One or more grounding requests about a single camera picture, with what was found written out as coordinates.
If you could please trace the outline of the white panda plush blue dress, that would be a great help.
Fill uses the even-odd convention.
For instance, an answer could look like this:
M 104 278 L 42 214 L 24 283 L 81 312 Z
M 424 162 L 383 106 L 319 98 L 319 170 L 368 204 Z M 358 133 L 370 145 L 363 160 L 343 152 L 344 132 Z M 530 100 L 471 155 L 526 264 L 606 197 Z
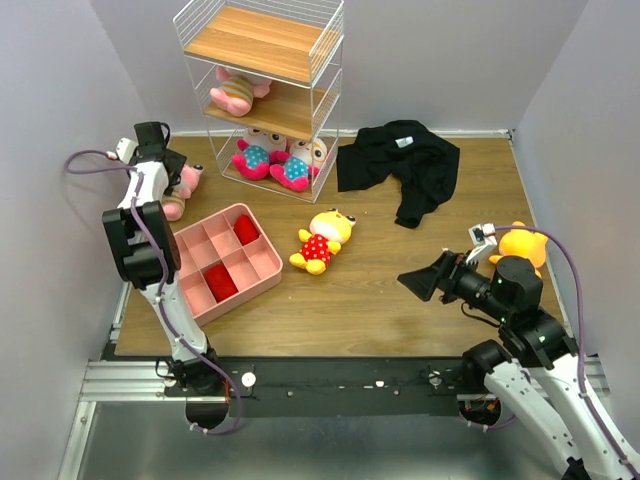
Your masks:
M 232 164 L 243 178 L 258 181 L 269 174 L 279 153 L 287 150 L 288 139 L 283 134 L 247 127 L 237 147 L 239 152 L 232 156 Z

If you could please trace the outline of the pink frog plush striped shirt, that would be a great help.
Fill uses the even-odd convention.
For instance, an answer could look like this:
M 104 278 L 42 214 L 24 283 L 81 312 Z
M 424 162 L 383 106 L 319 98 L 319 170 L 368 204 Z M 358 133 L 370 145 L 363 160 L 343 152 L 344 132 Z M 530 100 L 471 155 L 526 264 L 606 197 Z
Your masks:
M 210 89 L 210 99 L 234 117 L 247 115 L 256 98 L 270 93 L 272 84 L 269 78 L 223 66 L 216 67 L 216 79 L 218 85 Z

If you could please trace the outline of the white panda plush yellow glasses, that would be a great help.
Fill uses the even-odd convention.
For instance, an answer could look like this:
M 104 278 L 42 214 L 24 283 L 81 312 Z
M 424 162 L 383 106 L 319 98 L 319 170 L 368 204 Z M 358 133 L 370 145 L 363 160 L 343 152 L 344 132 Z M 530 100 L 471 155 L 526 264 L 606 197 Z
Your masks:
M 299 193 L 319 174 L 327 157 L 327 146 L 320 138 L 309 142 L 291 140 L 288 150 L 281 152 L 269 167 L 269 174 L 280 185 Z

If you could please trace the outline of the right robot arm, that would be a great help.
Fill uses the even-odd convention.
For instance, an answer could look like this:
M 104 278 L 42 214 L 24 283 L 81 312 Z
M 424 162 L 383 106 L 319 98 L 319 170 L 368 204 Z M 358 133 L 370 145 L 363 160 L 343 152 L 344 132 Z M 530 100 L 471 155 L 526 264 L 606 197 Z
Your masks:
M 435 291 L 462 300 L 499 323 L 498 340 L 467 350 L 460 379 L 487 390 L 537 440 L 564 479 L 636 479 L 639 454 L 590 385 L 576 339 L 540 305 L 542 280 L 518 256 L 498 261 L 492 277 L 449 250 L 399 282 L 423 301 Z

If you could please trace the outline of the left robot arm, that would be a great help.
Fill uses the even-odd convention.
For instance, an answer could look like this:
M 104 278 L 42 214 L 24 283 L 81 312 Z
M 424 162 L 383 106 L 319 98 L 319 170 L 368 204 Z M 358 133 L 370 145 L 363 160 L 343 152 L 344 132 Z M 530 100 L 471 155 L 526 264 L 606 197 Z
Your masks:
M 138 123 L 134 132 L 134 140 L 123 138 L 116 147 L 128 188 L 118 206 L 102 214 L 102 224 L 117 272 L 152 307 L 174 366 L 197 393 L 209 395 L 220 387 L 222 372 L 179 284 L 181 256 L 162 206 L 163 196 L 181 183 L 186 157 L 169 148 L 165 122 Z

